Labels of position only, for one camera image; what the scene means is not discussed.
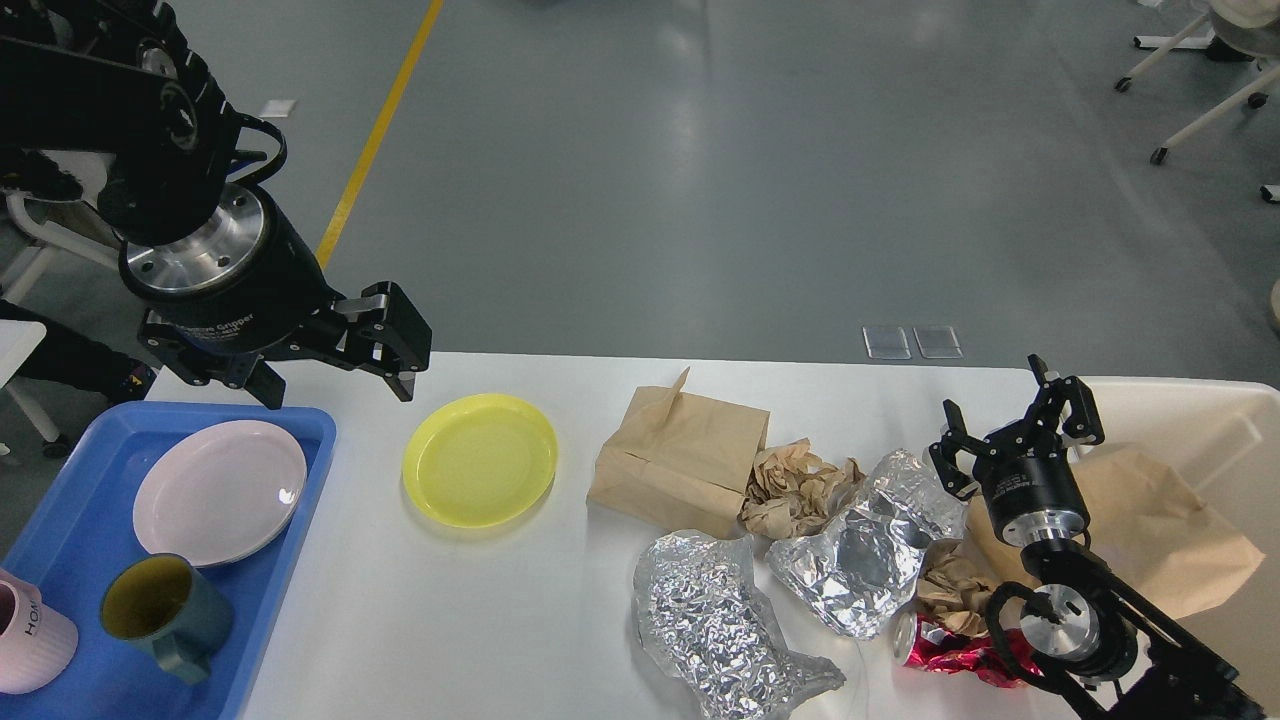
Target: aluminum foil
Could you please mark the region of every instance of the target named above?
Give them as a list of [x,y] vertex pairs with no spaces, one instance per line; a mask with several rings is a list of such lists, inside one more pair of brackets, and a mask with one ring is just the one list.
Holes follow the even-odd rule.
[[641,646],[689,683],[708,720],[783,720],[845,683],[829,660],[787,650],[755,587],[750,538],[659,538],[636,565],[635,606]]
[[858,487],[854,506],[868,518],[910,520],[933,539],[963,538],[964,510],[938,474],[905,450],[886,455]]
[[870,639],[911,600],[929,543],[963,532],[964,506],[899,450],[822,533],[774,542],[765,560],[828,628]]

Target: mug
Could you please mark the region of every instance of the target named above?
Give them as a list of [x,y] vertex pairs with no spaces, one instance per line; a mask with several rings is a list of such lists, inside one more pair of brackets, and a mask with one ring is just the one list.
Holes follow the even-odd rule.
[[150,655],[188,685],[209,679],[209,657],[227,642],[232,603],[180,555],[152,555],[120,573],[102,597],[113,638]]
[[45,606],[35,585],[0,570],[0,693],[47,685],[78,643],[76,624]]

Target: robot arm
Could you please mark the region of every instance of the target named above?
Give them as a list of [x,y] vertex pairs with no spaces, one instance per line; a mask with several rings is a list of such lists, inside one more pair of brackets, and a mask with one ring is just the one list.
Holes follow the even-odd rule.
[[[1089,514],[1066,450],[1103,441],[1093,393],[1080,378],[1060,378],[1034,355],[1029,361],[1039,391],[1021,419],[978,439],[947,400],[947,428],[929,447],[943,488],[968,500],[980,487],[996,534],[1021,548],[1023,566],[1043,583],[1036,589],[1005,583],[992,594],[986,619],[1001,660],[1087,720],[1261,720],[1262,708],[1234,684],[1235,667],[1089,552]],[[972,477],[956,465],[960,451],[975,456]],[[1020,626],[1039,674],[1019,665],[1000,630],[1001,610],[1014,598],[1024,603]],[[1151,643],[1151,667],[1124,691],[1119,683],[1138,657],[1138,632]],[[1117,700],[1103,708],[1089,691],[1107,682]]]
[[[169,5],[0,0],[0,190],[84,201],[115,229],[124,284],[148,305],[140,340],[184,382],[279,407],[268,361],[312,359],[412,398],[430,327],[396,283],[357,299],[326,284],[261,187],[284,136],[227,101]],[[243,129],[276,155],[238,150]]]

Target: pink plate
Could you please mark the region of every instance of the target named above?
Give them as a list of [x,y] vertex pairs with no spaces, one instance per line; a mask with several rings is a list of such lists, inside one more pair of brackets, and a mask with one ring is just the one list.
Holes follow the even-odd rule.
[[147,552],[173,552],[196,568],[234,562],[279,534],[306,478],[302,447],[284,429],[220,423],[156,461],[133,500],[133,532]]

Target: blue tray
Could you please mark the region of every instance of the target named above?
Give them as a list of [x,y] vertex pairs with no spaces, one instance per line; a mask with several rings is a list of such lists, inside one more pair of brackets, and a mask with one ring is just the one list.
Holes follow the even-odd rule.
[[[201,570],[230,600],[236,620],[211,660],[210,679],[187,687],[108,635],[99,624],[99,603],[111,580],[146,556],[133,534],[133,496],[147,470],[191,433],[239,419],[265,420],[293,434],[307,459],[307,483],[285,532],[244,560]],[[311,407],[127,402],[93,420],[3,562],[76,623],[79,647],[67,670],[44,688],[0,694],[0,717],[236,717],[320,500],[335,437],[333,418]]]

